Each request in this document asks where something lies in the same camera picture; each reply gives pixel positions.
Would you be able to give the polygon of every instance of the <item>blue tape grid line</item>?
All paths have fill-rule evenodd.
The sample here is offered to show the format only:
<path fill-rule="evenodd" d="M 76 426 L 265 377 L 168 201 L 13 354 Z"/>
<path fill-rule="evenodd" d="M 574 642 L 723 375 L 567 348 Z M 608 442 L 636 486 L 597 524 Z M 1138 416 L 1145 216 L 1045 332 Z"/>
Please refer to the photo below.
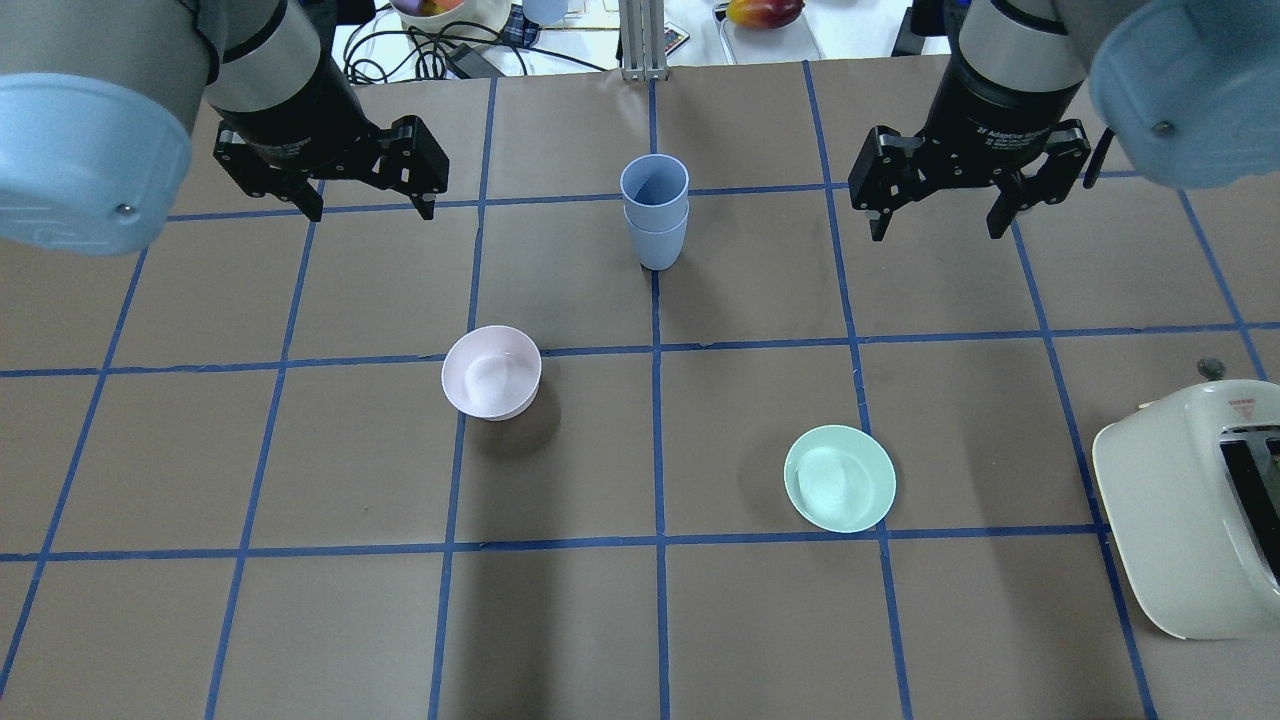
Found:
<path fill-rule="evenodd" d="M 1280 331 L 1280 323 L 1245 323 L 1248 331 Z M 1216 323 L 1207 325 L 1155 325 L 1146 328 L 1073 328 L 1050 331 L 1055 340 L 1065 337 L 1117 337 L 1137 334 L 1188 334 L 1188 333 L 1216 333 L 1236 332 L 1240 325 L 1233 323 Z M 1044 333 L 1041 331 L 988 331 L 968 333 L 910 333 L 887 336 L 860 336 L 856 337 L 859 346 L 863 345 L 890 345 L 911 342 L 969 342 L 969 341 L 995 341 L 995 340 L 1039 340 Z M 782 340 L 735 340 L 722 342 L 678 342 L 663 343 L 663 352 L 696 352 L 704 350 L 760 350 L 769 347 L 824 347 L 847 345 L 847 337 L 810 337 L 810 338 L 782 338 Z M 648 355 L 653 352 L 652 345 L 608 345 L 594 347 L 553 347 L 543 350 L 543 357 L 571 357 L 580 355 Z M 288 368 L 325 368 L 333 365 L 397 365 L 404 363 L 440 363 L 444 360 L 443 352 L 433 355 L 366 355 L 355 357 L 300 357 L 289 359 Z M 279 363 L 236 363 L 227 365 L 170 365 L 163 368 L 145 368 L 137 365 L 109 368 L 108 375 L 133 375 L 152 373 L 239 373 L 252 370 L 274 370 Z M 92 377 L 102 370 L 96 368 L 38 368 L 0 370 L 0 378 L 46 378 L 46 377 Z"/>
<path fill-rule="evenodd" d="M 22 644 L 22 634 L 27 629 L 31 619 L 31 607 L 36 601 L 36 592 L 40 589 L 40 579 L 45 574 L 49 553 L 54 548 L 54 537 L 58 534 L 58 525 L 61 523 L 63 511 L 67 509 L 67 497 L 72 492 L 72 483 L 76 480 L 76 470 L 79 468 L 81 457 L 84 454 L 84 442 L 88 439 L 90 428 L 93 425 L 93 416 L 97 414 L 97 404 L 102 398 L 102 388 L 106 386 L 106 370 L 115 359 L 115 348 L 120 343 L 120 333 L 124 332 L 124 322 L 129 316 L 129 307 L 133 305 L 133 295 L 138 288 L 138 278 L 142 275 L 142 266 L 147 261 L 147 251 L 138 252 L 138 260 L 133 265 L 133 274 L 129 277 L 129 287 L 124 292 L 120 302 L 120 313 L 115 319 L 115 328 L 111 331 L 111 340 L 106 346 L 106 355 L 102 357 L 102 368 L 97 373 L 97 383 L 93 386 L 93 395 L 90 397 L 88 409 L 84 411 L 84 423 L 81 425 L 79 436 L 76 438 L 76 450 L 72 452 L 70 464 L 67 468 L 67 477 L 58 493 L 58 503 L 54 505 L 54 514 L 49 520 L 49 529 L 45 530 L 45 539 L 40 544 L 40 555 L 36 559 L 36 568 L 32 570 L 31 583 L 27 585 L 27 594 L 22 601 L 22 610 L 18 614 L 18 624 L 13 637 L 9 639 L 9 650 L 4 656 L 4 666 L 0 667 L 0 697 L 4 696 L 9 684 L 9 674 L 13 673 L 13 662 L 18 656 L 18 646 Z"/>
<path fill-rule="evenodd" d="M 658 152 L 658 81 L 649 81 L 649 152 Z M 662 720 L 671 720 L 671 635 L 667 623 L 667 492 L 666 469 L 662 456 L 662 279 L 657 270 L 649 270 L 650 328 L 653 334 L 653 528 L 655 588 L 658 603 L 658 712 Z"/>
<path fill-rule="evenodd" d="M 324 181 L 317 191 L 324 196 Z M 218 711 L 218 691 L 221 687 L 223 666 L 227 661 L 227 646 L 230 643 L 232 624 L 236 620 L 236 606 L 239 601 L 241 580 L 244 578 L 244 561 L 248 557 L 250 538 L 253 534 L 253 520 L 257 516 L 257 502 L 262 495 L 262 478 L 266 474 L 266 460 L 271 452 L 271 438 L 275 433 L 275 419 L 280 410 L 280 396 L 284 393 L 284 377 L 288 374 L 289 346 L 293 343 L 293 331 L 298 320 L 298 306 L 302 304 L 302 286 L 307 279 L 307 265 L 311 261 L 311 245 L 316 236 L 316 223 L 307 223 L 306 241 L 302 243 L 302 258 L 298 260 L 298 275 L 293 283 L 293 296 L 289 300 L 289 318 L 284 324 L 284 340 L 280 343 L 280 359 L 276 363 L 275 387 L 271 389 L 271 405 L 266 413 L 266 425 L 262 429 L 262 445 L 259 450 L 257 468 L 253 470 L 253 487 L 244 510 L 244 527 L 241 529 L 239 547 L 236 551 L 236 569 L 232 573 L 232 587 L 227 593 L 227 610 L 223 612 L 223 625 L 218 637 L 218 653 L 214 656 L 214 671 L 209 679 L 209 696 L 205 700 L 205 720 L 214 720 Z"/>
<path fill-rule="evenodd" d="M 485 110 L 484 154 L 480 160 L 480 200 L 476 205 L 476 240 L 471 259 L 471 295 L 467 305 L 467 332 L 476 328 L 476 310 L 480 301 L 480 265 L 484 259 L 485 209 L 489 204 L 489 169 L 493 160 L 493 117 L 498 105 L 498 78 L 489 81 L 489 102 Z M 458 413 L 453 436 L 453 470 L 449 475 L 449 514 L 444 525 L 444 557 L 440 562 L 440 594 L 435 609 L 435 652 L 431 660 L 431 689 L 428 696 L 426 716 L 435 720 L 440 715 L 440 688 L 444 679 L 444 648 L 449 620 L 449 593 L 453 588 L 454 539 L 458 527 L 458 495 L 462 488 L 462 451 L 467 432 L 467 418 Z"/>
<path fill-rule="evenodd" d="M 963 539 L 963 538 L 1021 538 L 1044 536 L 1092 536 L 1097 525 L 1005 525 L 987 528 L 902 528 L 888 529 L 888 539 Z M 691 533 L 681 536 L 598 536 L 536 541 L 489 542 L 422 542 L 393 544 L 337 544 L 301 547 L 250 547 L 246 557 L 348 557 L 361 555 L 440 555 L 447 550 L 457 553 L 472 552 L 539 552 L 586 547 L 657 547 L 701 544 L 771 544 L 791 542 L 879 542 L 877 530 L 860 533 L 828 533 L 823 530 L 787 533 Z M 44 556 L 46 562 L 115 562 L 122 560 L 229 560 L 238 557 L 238 547 L 197 547 L 186 550 L 92 550 L 54 551 Z M 38 552 L 0 553 L 0 562 L 33 562 Z"/>
<path fill-rule="evenodd" d="M 818 91 L 813 85 L 813 70 L 809 61 L 801 63 L 805 88 L 809 94 L 809 111 L 813 115 L 813 129 L 818 141 L 818 156 L 822 161 L 822 181 L 827 199 L 827 223 L 831 225 L 831 247 L 836 259 L 836 277 L 840 284 L 840 302 L 845 313 L 845 329 L 849 333 L 849 355 L 852 360 L 854 393 L 858 401 L 858 419 L 863 432 L 872 433 L 870 410 L 867 406 L 867 388 L 863 383 L 861 351 L 859 350 L 858 327 L 854 323 L 852 304 L 849 300 L 849 281 L 845 274 L 845 254 L 840 242 L 840 223 L 836 218 L 836 195 L 831 183 L 831 164 L 827 161 L 827 140 L 822 129 L 822 114 L 818 110 Z M 899 702 L 904 720 L 911 720 L 911 685 L 906 673 L 906 652 L 902 648 L 902 625 L 897 612 L 897 591 L 893 585 L 893 562 L 890 555 L 888 525 L 881 520 L 874 530 L 879 544 L 881 575 L 884 583 L 884 610 L 888 619 L 890 642 L 893 647 L 893 669 L 897 675 Z"/>
<path fill-rule="evenodd" d="M 1217 282 L 1219 290 L 1222 291 L 1222 300 L 1226 301 L 1226 307 L 1231 311 L 1231 318 L 1235 320 L 1235 329 L 1240 333 L 1240 340 L 1244 341 L 1244 348 L 1249 352 L 1249 360 L 1253 361 L 1253 370 L 1258 374 L 1260 379 L 1267 379 L 1267 370 L 1262 366 L 1262 359 L 1258 356 L 1258 348 L 1253 345 L 1253 336 L 1249 334 L 1249 328 L 1244 323 L 1244 315 L 1240 314 L 1240 306 L 1235 304 L 1235 297 L 1231 295 L 1230 286 L 1226 284 L 1226 275 L 1222 274 L 1221 265 L 1217 264 L 1217 258 L 1213 255 L 1213 249 L 1210 246 L 1208 236 L 1204 234 L 1204 227 L 1201 225 L 1199 218 L 1196 217 L 1196 208 L 1192 206 L 1192 199 L 1187 196 L 1187 191 L 1179 190 L 1178 199 L 1183 202 L 1183 210 L 1187 211 L 1187 219 L 1192 224 L 1192 229 L 1196 231 L 1196 240 L 1199 241 L 1201 250 L 1204 252 L 1204 260 L 1208 261 L 1210 269 L 1213 272 L 1213 279 Z"/>
<path fill-rule="evenodd" d="M 1044 313 L 1044 304 L 1041 300 L 1039 287 L 1036 283 L 1036 274 L 1032 270 L 1030 256 L 1027 254 L 1027 245 L 1023 242 L 1023 232 L 1018 220 L 1012 223 L 1014 245 L 1018 249 L 1018 259 L 1023 265 L 1023 274 L 1027 277 L 1027 290 L 1030 292 L 1032 304 L 1036 307 L 1036 320 L 1039 323 L 1043 334 L 1044 351 L 1048 354 L 1050 368 L 1053 372 L 1053 383 L 1057 386 L 1059 400 L 1062 404 L 1062 414 L 1066 420 L 1066 429 L 1071 436 L 1071 447 L 1075 450 L 1075 462 L 1080 473 L 1080 483 L 1084 488 L 1084 497 L 1089 505 L 1089 515 L 1093 518 L 1094 533 L 1098 541 L 1098 551 L 1102 553 L 1102 564 L 1106 568 L 1107 582 L 1111 585 L 1111 597 L 1115 602 L 1116 615 L 1120 620 L 1120 630 L 1124 634 L 1125 647 L 1129 651 L 1129 662 L 1133 667 L 1134 682 L 1138 684 L 1138 696 L 1142 698 L 1142 708 L 1148 720 L 1158 717 L 1156 703 L 1151 697 L 1151 688 L 1147 685 L 1147 673 L 1143 670 L 1142 655 L 1138 652 L 1138 642 L 1133 634 L 1133 624 L 1129 621 L 1129 609 L 1125 605 L 1124 593 L 1120 587 L 1120 574 L 1116 571 L 1115 559 L 1111 556 L 1111 543 L 1107 541 L 1107 528 L 1102 523 L 1102 511 L 1098 498 L 1093 492 L 1092 474 L 1080 441 L 1080 430 L 1075 423 L 1075 411 L 1071 409 L 1071 396 L 1062 377 L 1062 366 L 1059 363 L 1057 348 L 1053 345 L 1053 334 L 1048 329 L 1048 316 Z"/>
<path fill-rule="evenodd" d="M 650 131 L 657 137 L 657 114 L 650 115 Z M 650 143 L 652 151 L 657 152 L 657 142 Z M 1135 178 L 1138 173 L 1133 170 L 1105 170 L 1100 177 L 1103 178 Z M 826 183 L 800 183 L 800 184 L 765 184 L 765 186 L 745 186 L 745 187 L 705 187 L 700 190 L 690 190 L 690 195 L 756 195 L 762 192 L 809 192 L 815 190 L 847 190 L 849 183 L 845 181 L 840 182 L 826 182 Z M 545 196 L 527 196 L 527 197 L 490 197 L 485 200 L 488 205 L 544 205 L 548 202 L 607 202 L 620 200 L 622 195 L 620 192 L 598 192 L 589 195 L 545 195 Z M 436 200 L 436 208 L 476 208 L 480 205 L 479 200 Z M 380 202 L 372 205 L 338 205 L 333 208 L 325 208 L 324 211 L 329 214 L 344 214 L 344 213 L 388 213 L 399 210 L 413 210 L 413 205 L 408 202 Z M 302 213 L 293 208 L 278 208 L 270 210 L 230 210 L 225 213 L 191 213 L 180 215 L 169 215 L 168 222 L 170 223 L 191 223 L 197 220 L 237 220 L 244 218 L 275 218 L 275 217 L 301 217 Z"/>

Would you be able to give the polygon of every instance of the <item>cup rim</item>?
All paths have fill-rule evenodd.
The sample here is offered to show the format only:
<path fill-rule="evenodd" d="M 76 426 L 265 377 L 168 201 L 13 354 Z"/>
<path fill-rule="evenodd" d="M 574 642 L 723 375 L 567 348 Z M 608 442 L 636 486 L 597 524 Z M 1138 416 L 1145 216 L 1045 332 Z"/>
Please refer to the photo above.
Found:
<path fill-rule="evenodd" d="M 672 197 L 671 200 L 668 200 L 666 202 L 660 202 L 658 205 L 650 205 L 648 202 L 640 202 L 640 201 L 635 200 L 634 197 L 631 197 L 630 195 L 627 195 L 626 184 L 623 184 L 623 181 L 627 177 L 627 170 L 630 170 L 631 167 L 635 165 L 636 163 L 640 163 L 643 160 L 648 160 L 650 158 L 663 158 L 663 159 L 673 161 L 676 164 L 676 167 L 680 168 L 680 172 L 685 177 L 685 181 L 684 181 L 684 184 L 681 186 L 680 192 L 676 193 L 676 196 Z M 627 163 L 626 168 L 622 168 L 622 174 L 618 176 L 618 191 L 622 192 L 622 199 L 623 200 L 626 200 L 627 202 L 634 202 L 634 204 L 636 204 L 636 205 L 639 205 L 641 208 L 668 208 L 673 202 L 678 202 L 681 199 L 687 199 L 689 197 L 689 168 L 680 160 L 680 158 L 676 158 L 675 155 L 667 155 L 666 152 L 649 152 L 646 155 L 641 155 L 641 156 L 631 160 L 630 163 Z"/>
<path fill-rule="evenodd" d="M 532 387 L 529 388 L 527 392 L 524 392 L 521 395 L 520 402 L 515 404 L 512 407 L 504 407 L 499 413 L 489 413 L 489 414 L 484 414 L 480 411 L 480 409 L 471 407 L 468 404 L 462 402 L 461 398 L 454 397 L 453 393 L 449 392 L 449 383 L 448 383 L 448 377 L 453 374 L 451 373 L 451 370 L 454 370 L 457 368 L 457 364 L 460 363 L 458 354 L 456 351 L 458 351 L 460 347 L 465 347 L 470 343 L 477 342 L 485 334 L 502 334 L 515 338 L 516 342 L 520 346 L 522 346 L 522 350 L 530 354 L 530 356 L 536 360 L 536 368 L 538 368 Z M 513 328 L 511 325 L 502 325 L 502 324 L 484 325 L 467 332 L 466 334 L 463 334 L 462 337 L 460 337 L 453 342 L 453 346 L 449 347 L 449 351 L 444 355 L 444 361 L 440 364 L 440 388 L 444 391 L 444 397 L 449 401 L 449 405 L 452 405 L 458 411 L 470 415 L 471 418 L 477 418 L 480 420 L 504 420 L 522 413 L 526 407 L 529 407 L 534 397 L 538 395 L 538 386 L 541 384 L 541 377 L 543 377 L 543 356 L 541 351 L 538 347 L 538 343 L 534 342 L 534 338 L 529 337 L 529 334 L 521 331 L 520 328 Z"/>
<path fill-rule="evenodd" d="M 844 521 L 815 518 L 810 512 L 808 503 L 799 495 L 797 465 L 803 455 L 819 446 L 840 448 L 859 456 L 870 465 L 868 475 L 863 478 L 863 482 L 878 491 L 878 502 L 868 506 L 861 515 L 845 518 Z M 782 465 L 782 484 L 791 505 L 805 520 L 833 533 L 859 533 L 883 520 L 893 507 L 893 500 L 897 496 L 897 469 L 893 466 L 893 460 L 888 456 L 884 446 L 859 428 L 838 424 L 819 425 L 801 434 L 791 445 L 791 450 L 787 451 L 787 457 Z"/>

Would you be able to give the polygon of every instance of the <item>mango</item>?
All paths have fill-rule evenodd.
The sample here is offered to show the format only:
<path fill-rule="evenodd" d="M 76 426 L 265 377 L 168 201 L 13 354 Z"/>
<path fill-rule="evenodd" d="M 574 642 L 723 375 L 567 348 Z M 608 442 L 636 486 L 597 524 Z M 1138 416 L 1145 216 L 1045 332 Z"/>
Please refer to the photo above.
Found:
<path fill-rule="evenodd" d="M 730 0 L 728 19 L 753 29 L 774 29 L 795 22 L 804 0 Z"/>

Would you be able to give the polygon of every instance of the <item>bowl of fruit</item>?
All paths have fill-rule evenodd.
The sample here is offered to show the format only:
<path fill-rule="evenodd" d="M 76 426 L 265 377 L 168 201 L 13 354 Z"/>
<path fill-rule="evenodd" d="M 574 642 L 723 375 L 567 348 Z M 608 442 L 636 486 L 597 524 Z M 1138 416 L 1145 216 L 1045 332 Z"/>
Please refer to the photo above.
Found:
<path fill-rule="evenodd" d="M 502 29 L 511 13 L 506 0 L 392 0 L 392 6 L 406 29 L 416 27 L 428 35 L 435 35 L 458 20 Z M 493 40 L 493 33 L 468 26 L 453 26 L 447 35 Z"/>

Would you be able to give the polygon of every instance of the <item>stacked cups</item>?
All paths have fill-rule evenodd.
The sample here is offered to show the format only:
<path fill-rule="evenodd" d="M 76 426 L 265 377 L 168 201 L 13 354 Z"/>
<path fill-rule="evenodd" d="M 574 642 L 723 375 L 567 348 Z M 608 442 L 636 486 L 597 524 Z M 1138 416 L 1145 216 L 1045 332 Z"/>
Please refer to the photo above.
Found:
<path fill-rule="evenodd" d="M 640 264 L 666 270 L 689 227 L 689 169 L 671 155 L 641 155 L 622 170 L 622 202 Z"/>

